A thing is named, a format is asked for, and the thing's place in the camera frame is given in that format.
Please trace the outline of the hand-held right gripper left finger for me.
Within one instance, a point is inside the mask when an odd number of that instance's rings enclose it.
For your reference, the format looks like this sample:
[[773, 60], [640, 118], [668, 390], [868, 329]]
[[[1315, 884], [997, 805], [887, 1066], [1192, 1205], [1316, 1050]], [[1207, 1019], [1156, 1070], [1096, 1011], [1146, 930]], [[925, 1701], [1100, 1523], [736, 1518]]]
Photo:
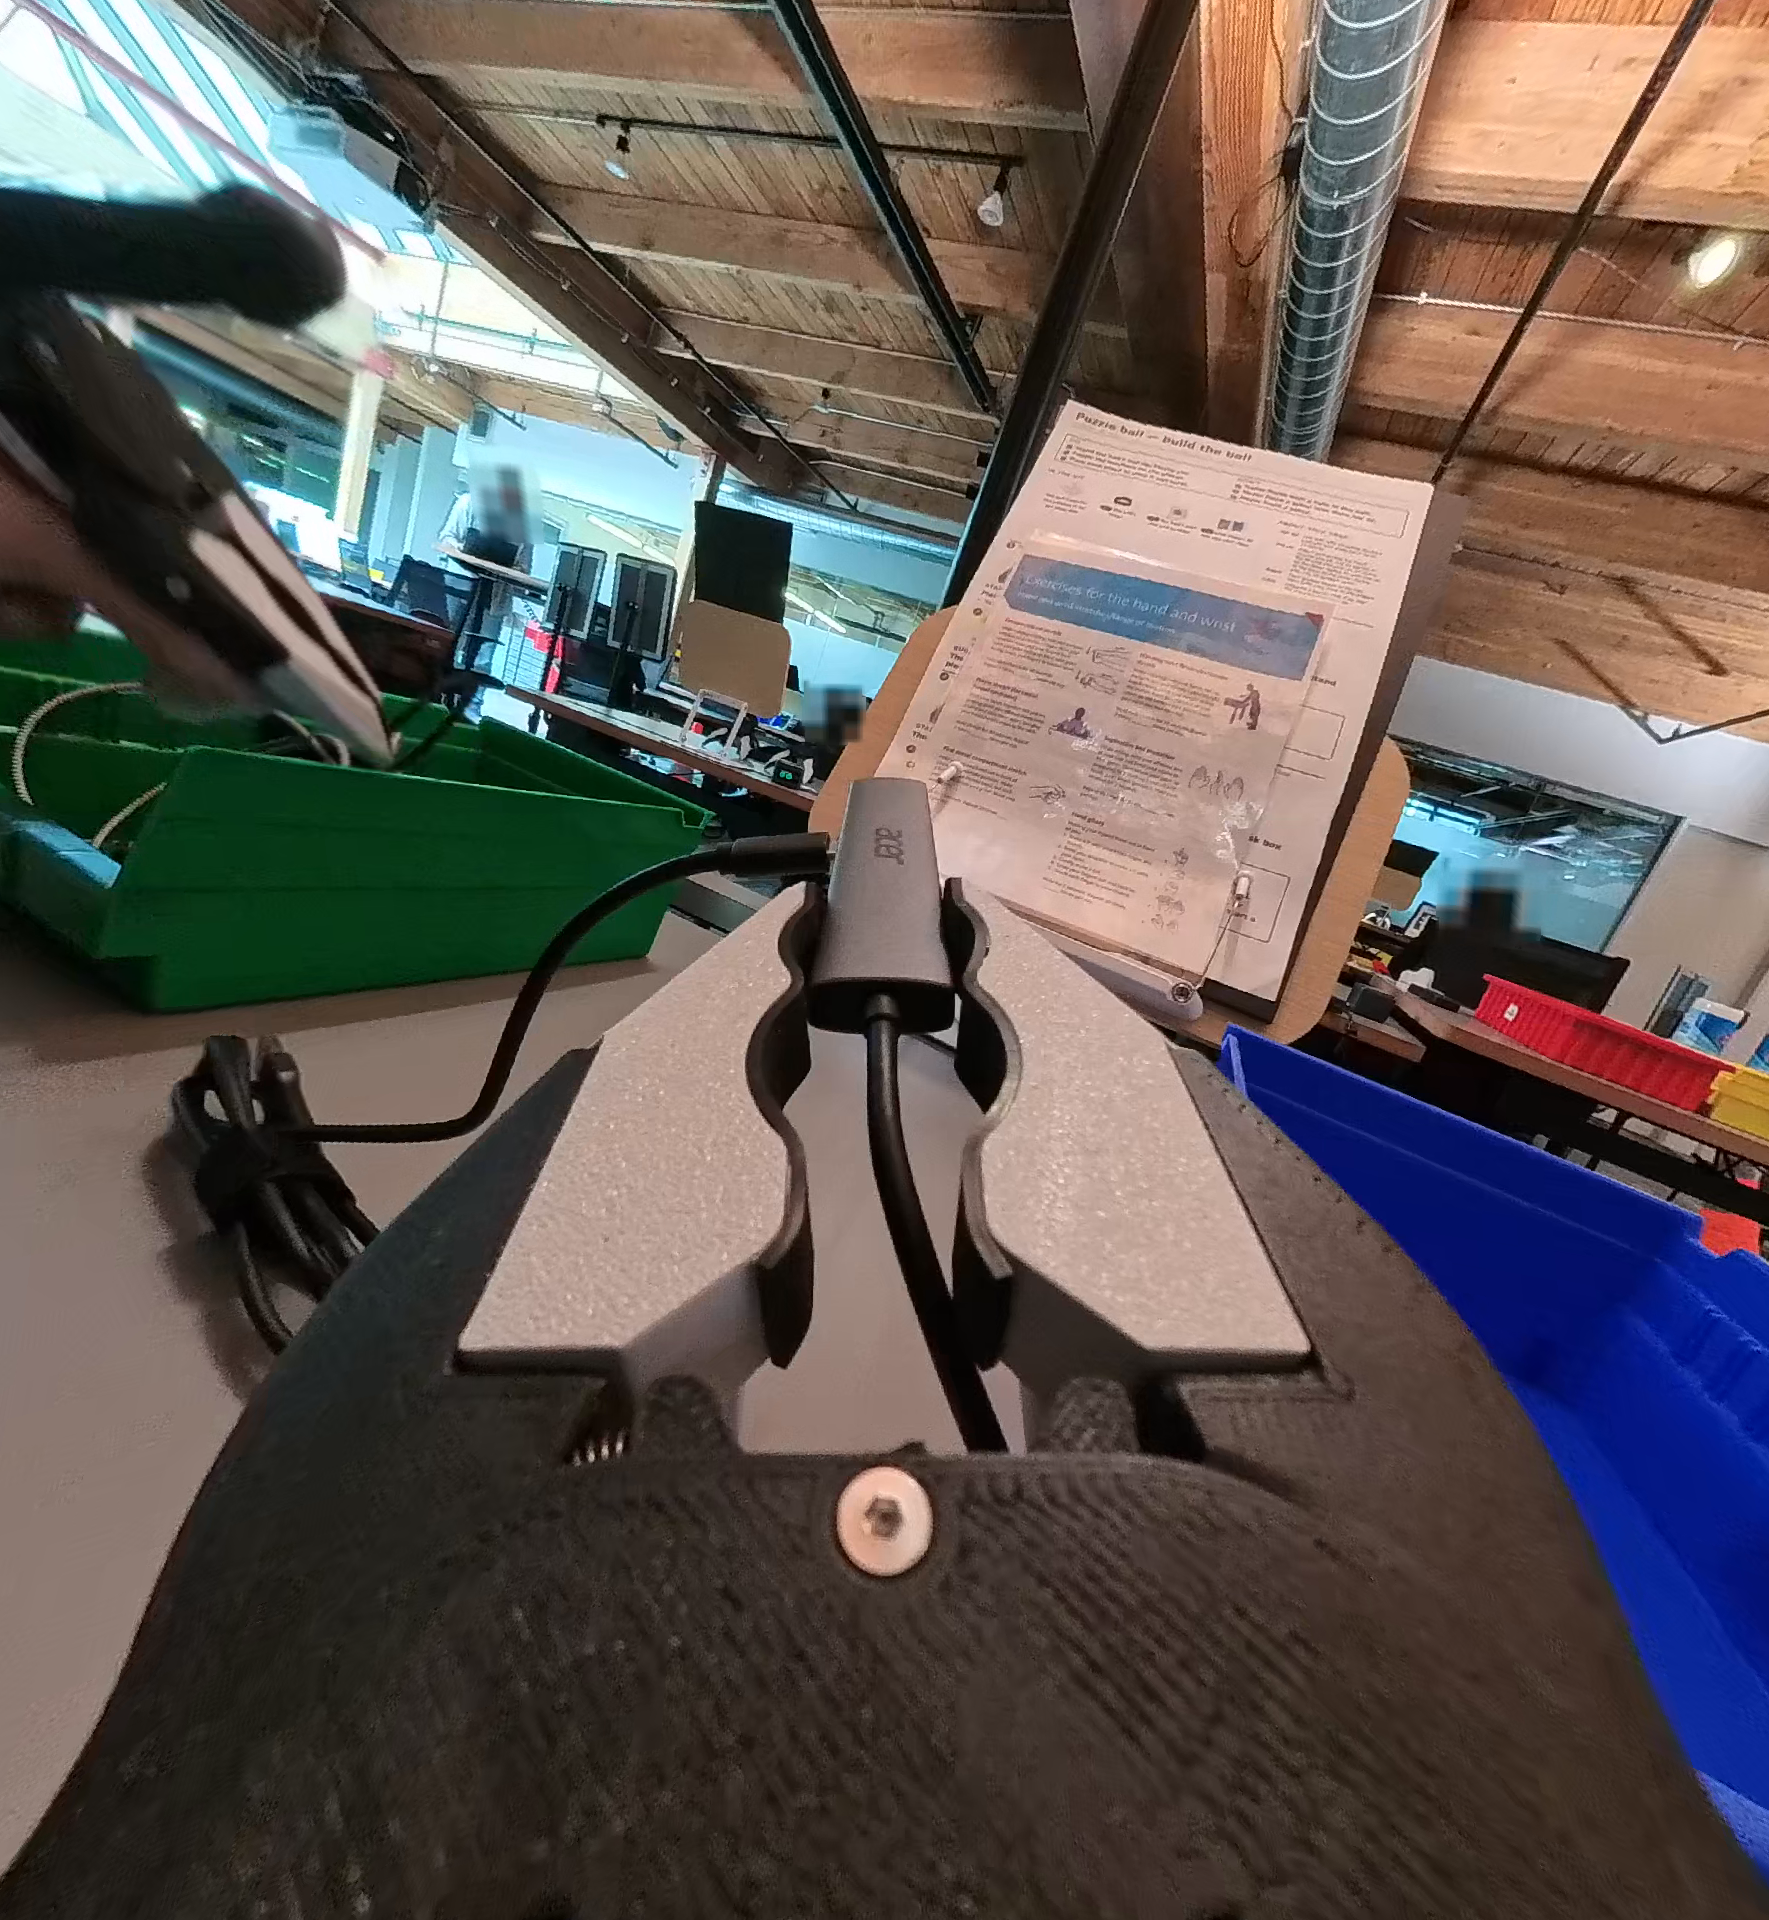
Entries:
[[599, 1043], [458, 1344], [480, 1372], [704, 1380], [734, 1396], [808, 1330], [804, 972], [789, 886]]

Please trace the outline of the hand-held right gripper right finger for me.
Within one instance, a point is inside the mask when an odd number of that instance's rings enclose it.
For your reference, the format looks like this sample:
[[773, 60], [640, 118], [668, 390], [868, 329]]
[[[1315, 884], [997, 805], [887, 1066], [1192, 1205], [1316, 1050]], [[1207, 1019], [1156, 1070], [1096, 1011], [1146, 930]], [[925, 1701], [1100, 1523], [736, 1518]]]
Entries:
[[1183, 1051], [963, 880], [944, 937], [976, 1109], [951, 1253], [969, 1354], [1026, 1393], [1306, 1369], [1312, 1342]]

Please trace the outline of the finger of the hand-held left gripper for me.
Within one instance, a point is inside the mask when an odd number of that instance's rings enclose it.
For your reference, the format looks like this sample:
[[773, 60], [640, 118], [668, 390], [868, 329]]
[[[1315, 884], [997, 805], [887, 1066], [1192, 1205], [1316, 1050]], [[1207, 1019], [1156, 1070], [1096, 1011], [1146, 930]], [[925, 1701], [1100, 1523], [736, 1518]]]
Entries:
[[200, 633], [263, 705], [331, 733], [355, 760], [390, 760], [366, 665], [247, 499], [192, 512], [186, 564]]

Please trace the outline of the green plastic bin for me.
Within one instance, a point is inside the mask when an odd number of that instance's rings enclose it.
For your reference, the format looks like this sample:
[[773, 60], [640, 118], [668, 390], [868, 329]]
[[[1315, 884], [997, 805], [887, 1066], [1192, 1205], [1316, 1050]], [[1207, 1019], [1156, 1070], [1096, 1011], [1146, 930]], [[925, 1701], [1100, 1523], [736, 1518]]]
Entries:
[[0, 641], [0, 901], [129, 1005], [202, 1013], [524, 972], [707, 809], [494, 720], [384, 702], [402, 773], [190, 716], [134, 649]]

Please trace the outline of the blue plastic bin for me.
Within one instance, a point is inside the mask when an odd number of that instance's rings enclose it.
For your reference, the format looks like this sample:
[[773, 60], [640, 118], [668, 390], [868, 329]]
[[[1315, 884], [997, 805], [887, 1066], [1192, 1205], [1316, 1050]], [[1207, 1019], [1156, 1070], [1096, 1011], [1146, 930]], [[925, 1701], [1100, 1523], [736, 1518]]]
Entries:
[[1414, 1260], [1539, 1428], [1689, 1762], [1769, 1882], [1769, 1263], [1230, 1030], [1222, 1073]]

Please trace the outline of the grey desk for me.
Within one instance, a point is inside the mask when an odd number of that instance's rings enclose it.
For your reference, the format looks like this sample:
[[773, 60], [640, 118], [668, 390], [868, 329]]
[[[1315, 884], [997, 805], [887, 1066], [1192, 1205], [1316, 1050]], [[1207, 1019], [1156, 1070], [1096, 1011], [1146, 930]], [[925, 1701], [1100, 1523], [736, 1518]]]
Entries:
[[[104, 1705], [263, 1350], [161, 1145], [204, 1024], [117, 1013], [0, 909], [0, 1872]], [[456, 1098], [488, 981], [270, 1009], [321, 1105]], [[804, 1357], [750, 1391], [758, 1445], [939, 1439], [874, 1199], [832, 1219]]]

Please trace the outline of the wooden document stand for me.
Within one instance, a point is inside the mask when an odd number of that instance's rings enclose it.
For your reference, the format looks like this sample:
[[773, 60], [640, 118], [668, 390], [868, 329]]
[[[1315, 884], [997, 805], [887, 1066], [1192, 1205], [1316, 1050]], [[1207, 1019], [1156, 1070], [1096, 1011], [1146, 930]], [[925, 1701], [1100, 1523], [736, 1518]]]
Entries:
[[[1428, 633], [1442, 601], [1464, 513], [1462, 497], [1433, 492], [1385, 662], [1360, 726], [1360, 748], [1371, 750], [1373, 756], [1362, 756], [1350, 766], [1342, 801], [1330, 818], [1316, 884], [1306, 895], [1305, 919], [1273, 1013], [1258, 1024], [1258, 1030], [1271, 1040], [1296, 1040], [1321, 1019], [1371, 886], [1392, 847], [1396, 818], [1409, 791], [1403, 756], [1392, 743], [1393, 710], [1416, 661], [1418, 644]], [[858, 739], [838, 759], [808, 806], [811, 830], [828, 834], [840, 830], [852, 785], [877, 773], [925, 669], [944, 645], [951, 618], [951, 607], [931, 611], [902, 644], [863, 716]]]

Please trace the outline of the laminated exercise sheet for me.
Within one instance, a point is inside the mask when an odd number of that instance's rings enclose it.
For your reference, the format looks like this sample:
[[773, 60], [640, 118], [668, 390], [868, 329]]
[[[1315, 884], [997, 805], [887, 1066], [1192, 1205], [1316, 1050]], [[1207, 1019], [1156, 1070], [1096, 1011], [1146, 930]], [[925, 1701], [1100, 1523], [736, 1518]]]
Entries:
[[1326, 598], [1220, 562], [1008, 537], [879, 770], [923, 785], [941, 877], [1201, 984], [1333, 633]]

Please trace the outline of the black monitor screen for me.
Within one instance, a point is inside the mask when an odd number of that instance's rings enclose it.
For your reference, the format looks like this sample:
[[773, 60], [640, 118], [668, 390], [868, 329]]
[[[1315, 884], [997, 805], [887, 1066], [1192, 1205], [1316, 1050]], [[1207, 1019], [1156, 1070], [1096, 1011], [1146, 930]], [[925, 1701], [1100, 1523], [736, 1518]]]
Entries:
[[711, 607], [784, 619], [795, 527], [778, 516], [695, 503], [691, 595]]

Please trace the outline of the red plastic bin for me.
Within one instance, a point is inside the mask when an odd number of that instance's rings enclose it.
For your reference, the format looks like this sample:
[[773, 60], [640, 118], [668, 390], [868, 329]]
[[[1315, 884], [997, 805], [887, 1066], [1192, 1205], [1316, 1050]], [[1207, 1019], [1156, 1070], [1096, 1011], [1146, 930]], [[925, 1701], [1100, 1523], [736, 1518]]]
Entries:
[[1499, 974], [1483, 977], [1474, 1019], [1497, 1037], [1665, 1107], [1697, 1113], [1734, 1068]]

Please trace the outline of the wooden background table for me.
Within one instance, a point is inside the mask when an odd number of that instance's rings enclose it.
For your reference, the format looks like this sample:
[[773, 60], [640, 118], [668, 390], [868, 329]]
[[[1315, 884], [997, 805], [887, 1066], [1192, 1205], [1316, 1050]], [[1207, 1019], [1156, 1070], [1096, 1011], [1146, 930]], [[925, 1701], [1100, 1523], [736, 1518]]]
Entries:
[[1542, 1109], [1557, 1124], [1609, 1113], [1769, 1171], [1769, 1140], [1552, 1062], [1408, 988], [1397, 986], [1393, 994], [1393, 1022], [1425, 1048], [1425, 1087], [1451, 1113], [1483, 1124], [1520, 1118], [1527, 1109]]

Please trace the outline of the printed instruction sheet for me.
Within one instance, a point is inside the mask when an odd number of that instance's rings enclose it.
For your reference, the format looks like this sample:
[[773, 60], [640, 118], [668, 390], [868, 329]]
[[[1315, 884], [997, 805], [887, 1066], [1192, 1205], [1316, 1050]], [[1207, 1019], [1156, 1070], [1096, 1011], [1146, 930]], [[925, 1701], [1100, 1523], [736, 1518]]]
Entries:
[[1271, 1011], [1357, 759], [1433, 489], [1224, 445], [1069, 403], [968, 587], [1008, 537], [1063, 531], [1239, 583], [1326, 598], [1334, 633], [1288, 738], [1236, 880], [1232, 930], [1201, 984], [1085, 947], [1032, 919], [1140, 1005], [1177, 1022], [1208, 1001]]

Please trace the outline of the silver ribbed ventilation duct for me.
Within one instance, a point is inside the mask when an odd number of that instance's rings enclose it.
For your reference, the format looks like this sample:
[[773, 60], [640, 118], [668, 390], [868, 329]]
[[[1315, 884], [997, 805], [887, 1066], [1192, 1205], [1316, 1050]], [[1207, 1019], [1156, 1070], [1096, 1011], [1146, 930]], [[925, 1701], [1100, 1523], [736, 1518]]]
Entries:
[[1328, 457], [1446, 10], [1323, 2], [1310, 16], [1266, 390], [1271, 451]]

